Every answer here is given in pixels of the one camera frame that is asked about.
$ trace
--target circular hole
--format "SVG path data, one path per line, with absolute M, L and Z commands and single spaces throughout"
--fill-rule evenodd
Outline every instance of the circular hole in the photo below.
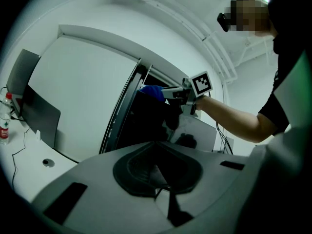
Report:
M 46 167 L 53 167 L 55 165 L 54 161 L 49 158 L 44 159 L 42 163 Z

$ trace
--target white cabinet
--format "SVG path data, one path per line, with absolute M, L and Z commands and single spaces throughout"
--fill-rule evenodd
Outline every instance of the white cabinet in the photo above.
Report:
M 75 161 L 99 154 L 118 98 L 138 60 L 62 36 L 42 55 L 29 85 L 61 111 L 56 149 Z

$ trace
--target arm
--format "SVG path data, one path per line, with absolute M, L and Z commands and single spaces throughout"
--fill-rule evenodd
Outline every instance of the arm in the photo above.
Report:
M 199 99 L 196 108 L 207 113 L 233 135 L 254 143 L 262 142 L 277 130 L 264 115 L 254 116 L 236 110 L 211 97 Z

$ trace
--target black t-shirt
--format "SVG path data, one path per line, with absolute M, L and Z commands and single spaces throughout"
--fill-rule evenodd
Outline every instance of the black t-shirt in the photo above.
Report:
M 300 12 L 296 14 L 298 17 L 289 19 L 289 16 L 295 13 L 296 7 L 293 6 L 291 11 L 286 11 L 285 0 L 271 0 L 268 8 L 270 19 L 278 32 L 278 36 L 273 40 L 273 50 L 278 54 L 278 69 L 274 78 L 273 91 L 259 113 L 266 116 L 278 128 L 275 135 L 285 131 L 289 122 L 273 92 L 296 64 L 304 45 L 298 32 Z

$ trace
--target white countertop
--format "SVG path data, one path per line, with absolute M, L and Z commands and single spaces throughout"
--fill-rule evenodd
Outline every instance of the white countertop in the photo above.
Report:
M 14 173 L 12 154 L 24 147 L 24 132 L 28 128 L 25 122 L 12 120 L 9 125 L 9 144 L 0 145 L 0 164 L 11 186 Z M 73 168 L 76 163 L 50 148 L 42 140 L 37 140 L 31 129 L 25 135 L 25 146 L 24 150 L 14 155 L 17 166 L 14 186 L 17 194 L 31 202 L 46 185 Z M 46 158 L 55 162 L 54 167 L 43 165 L 42 161 Z

